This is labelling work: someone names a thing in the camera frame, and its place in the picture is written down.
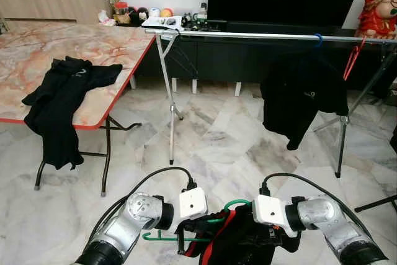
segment black garment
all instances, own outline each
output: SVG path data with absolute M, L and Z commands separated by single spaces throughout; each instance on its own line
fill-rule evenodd
M 284 55 L 261 84 L 266 129 L 290 139 L 296 150 L 317 111 L 347 115 L 343 77 L 317 50 Z
M 225 217 L 221 225 L 206 227 L 210 225 L 207 220 L 220 216 Z M 272 262 L 276 246 L 293 253 L 300 243 L 300 232 L 296 238 L 289 238 L 281 228 L 254 222 L 252 207 L 247 205 L 209 215 L 200 221 L 187 224 L 204 230 L 196 238 L 212 241 L 191 242 L 185 253 L 185 256 L 193 258 L 200 254 L 200 265 L 266 265 Z
M 42 84 L 22 102 L 32 106 L 25 123 L 43 138 L 43 161 L 56 169 L 83 163 L 79 140 L 72 126 L 74 112 L 86 92 L 113 84 L 122 65 L 93 66 L 88 60 L 66 57 L 53 60 Z

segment clothes drying rack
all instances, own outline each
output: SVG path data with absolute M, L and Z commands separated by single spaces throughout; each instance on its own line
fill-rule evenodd
M 320 34 L 315 35 L 298 35 L 298 34 L 246 34 L 246 33 L 234 33 L 234 32 L 199 32 L 199 31 L 177 31 L 177 30 L 163 30 L 163 29 L 146 29 L 146 33 L 155 34 L 156 43 L 158 47 L 158 52 L 160 56 L 161 68 L 163 70 L 164 81 L 166 83 L 166 89 L 169 100 L 169 109 L 171 112 L 171 124 L 170 124 L 170 143 L 169 143 L 169 164 L 174 163 L 174 118 L 175 114 L 178 116 L 180 120 L 183 120 L 182 114 L 178 111 L 174 98 L 172 96 L 171 88 L 169 85 L 169 78 L 167 74 L 167 67 L 165 62 L 165 57 L 170 51 L 172 44 L 175 42 L 175 39 L 181 36 L 190 36 L 190 37 L 218 37 L 218 38 L 252 38 L 252 39 L 272 39 L 272 40 L 312 40 L 319 42 L 319 45 L 322 42 L 348 42 L 348 43 L 362 43 L 362 38 L 360 37 L 335 37 L 335 36 L 322 36 Z M 161 37 L 167 36 L 169 38 L 168 46 L 163 51 L 163 46 L 161 44 Z M 352 115 L 354 110 L 358 107 L 361 100 L 364 96 L 371 90 L 371 88 L 377 83 L 382 74 L 391 66 L 392 62 L 397 56 L 397 40 L 384 40 L 378 38 L 367 38 L 365 43 L 383 45 L 383 49 L 387 45 L 391 45 L 390 52 L 382 53 L 382 61 L 379 69 L 372 76 L 371 80 L 364 87 L 363 91 L 360 93 L 356 101 L 353 103 L 353 106 L 349 109 L 348 116 L 340 116 L 328 121 L 319 127 L 316 127 L 314 131 L 321 130 L 322 128 L 327 127 L 328 125 L 334 124 L 335 122 L 340 121 L 341 123 L 341 132 L 339 134 L 339 160 L 337 164 L 337 169 L 335 170 L 335 176 L 340 178 L 341 176 L 341 168 L 342 168 L 342 159 L 344 152 L 344 144 L 346 138 L 346 128 L 349 124 L 349 116 Z

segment black stand leg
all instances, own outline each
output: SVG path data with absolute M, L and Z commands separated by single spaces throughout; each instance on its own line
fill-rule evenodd
M 106 161 L 104 168 L 104 175 L 102 177 L 102 192 L 100 193 L 101 197 L 106 196 L 106 179 L 107 179 L 107 171 L 109 170 L 109 162 L 110 162 L 110 116 L 106 117 Z
M 42 180 L 42 174 L 43 174 L 43 169 L 44 169 L 44 160 L 40 164 L 40 167 L 38 167 L 37 171 L 37 176 L 36 176 L 36 184 L 35 184 L 35 191 L 38 191 L 40 189 L 40 180 Z
M 123 127 L 121 124 L 119 124 L 116 120 L 114 120 L 111 116 L 107 116 L 105 120 L 105 126 L 101 126 L 99 128 L 103 128 L 106 130 L 106 154 L 105 153 L 96 153 L 96 152 L 83 152 L 80 151 L 81 155 L 89 155 L 89 156 L 100 156 L 102 158 L 106 158 L 105 161 L 105 168 L 104 168 L 104 175 L 102 177 L 102 191 L 100 195 L 102 197 L 106 196 L 106 179 L 107 179 L 107 172 L 109 170 L 109 163 L 110 163 L 110 131 L 111 130 L 123 130 L 127 131 L 130 130 L 133 127 L 140 127 L 142 124 L 135 123 L 131 124 L 129 127 Z M 44 169 L 45 163 L 42 161 L 40 164 L 40 167 L 38 168 L 37 171 L 37 177 L 36 177 L 36 184 L 35 184 L 35 191 L 38 191 L 40 189 L 40 180 L 42 178 L 42 173 Z
M 363 210 L 374 208 L 376 206 L 379 206 L 379 205 L 382 205 L 382 204 L 385 204 L 385 203 L 392 203 L 393 207 L 397 211 L 397 205 L 394 202 L 395 200 L 397 200 L 397 195 L 393 195 L 393 196 L 385 198 L 383 200 L 379 200 L 379 201 L 376 201 L 376 202 L 373 202 L 373 203 L 370 203 L 370 204 L 367 204 L 367 205 L 364 205 L 364 206 L 361 206 L 361 207 L 357 207 L 357 208 L 354 209 L 354 211 L 360 212 L 360 211 L 363 211 Z

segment metal tripod stand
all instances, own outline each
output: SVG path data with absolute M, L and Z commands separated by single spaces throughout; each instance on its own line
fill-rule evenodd
M 178 116 L 179 120 L 183 120 L 182 114 L 178 111 L 176 108 L 174 98 L 172 96 L 171 88 L 169 86 L 169 78 L 168 78 L 168 73 L 167 73 L 167 67 L 166 67 L 166 61 L 165 57 L 170 51 L 172 44 L 174 43 L 177 35 L 173 35 L 172 39 L 170 39 L 167 48 L 165 51 L 163 51 L 163 46 L 161 45 L 161 35 L 156 33 L 156 42 L 157 42 L 157 48 L 159 50 L 159 55 L 160 55 L 160 62 L 161 62 L 161 68 L 163 69 L 163 75 L 164 75 L 164 82 L 166 83 L 166 89 L 167 89 L 167 94 L 168 94 L 168 100 L 169 100 L 169 110 L 171 112 L 171 122 L 170 122 L 170 142 L 169 142 L 169 164 L 174 164 L 174 121 L 175 121 L 175 114 Z
M 372 79 L 368 82 L 368 84 L 364 87 L 363 91 L 360 93 L 356 101 L 353 103 L 353 106 L 349 109 L 348 116 L 340 116 L 339 121 L 341 123 L 341 133 L 339 134 L 339 160 L 337 164 L 337 170 L 335 172 L 335 176 L 337 178 L 341 177 L 341 169 L 342 169 L 342 159 L 344 152 L 344 144 L 346 138 L 346 128 L 350 123 L 349 117 L 353 114 L 354 110 L 359 106 L 364 96 L 374 87 L 374 85 L 378 82 L 378 80 L 382 77 L 385 71 L 391 66 L 392 62 L 395 60 L 397 56 L 397 46 L 393 45 L 393 49 L 390 51 L 389 55 L 385 58 L 384 53 L 382 53 L 382 63 L 377 70 L 377 72 L 373 75 Z M 314 128 L 314 132 L 326 128 L 327 126 L 336 123 L 338 118 L 332 119 L 325 124 L 322 124 L 318 127 Z

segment blue hanger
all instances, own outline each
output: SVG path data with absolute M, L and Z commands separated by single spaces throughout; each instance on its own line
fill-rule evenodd
M 321 47 L 323 44 L 323 36 L 321 34 L 314 34 L 314 35 L 319 38 L 319 42 L 317 45 L 315 45 L 315 47 Z

